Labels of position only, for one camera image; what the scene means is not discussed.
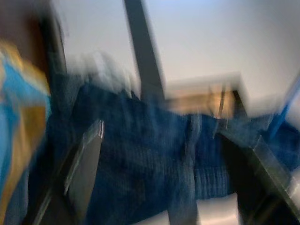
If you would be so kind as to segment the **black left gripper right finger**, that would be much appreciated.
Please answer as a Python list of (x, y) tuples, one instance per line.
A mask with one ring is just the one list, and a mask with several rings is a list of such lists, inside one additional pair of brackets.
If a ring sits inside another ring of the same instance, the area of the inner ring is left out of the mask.
[(298, 179), (280, 164), (263, 138), (249, 146), (237, 137), (220, 137), (242, 224), (298, 225)]

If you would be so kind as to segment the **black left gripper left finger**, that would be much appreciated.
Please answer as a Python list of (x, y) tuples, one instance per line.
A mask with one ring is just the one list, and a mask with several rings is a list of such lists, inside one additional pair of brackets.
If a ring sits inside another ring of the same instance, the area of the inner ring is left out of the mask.
[(94, 188), (104, 122), (94, 121), (40, 188), (25, 225), (81, 225)]

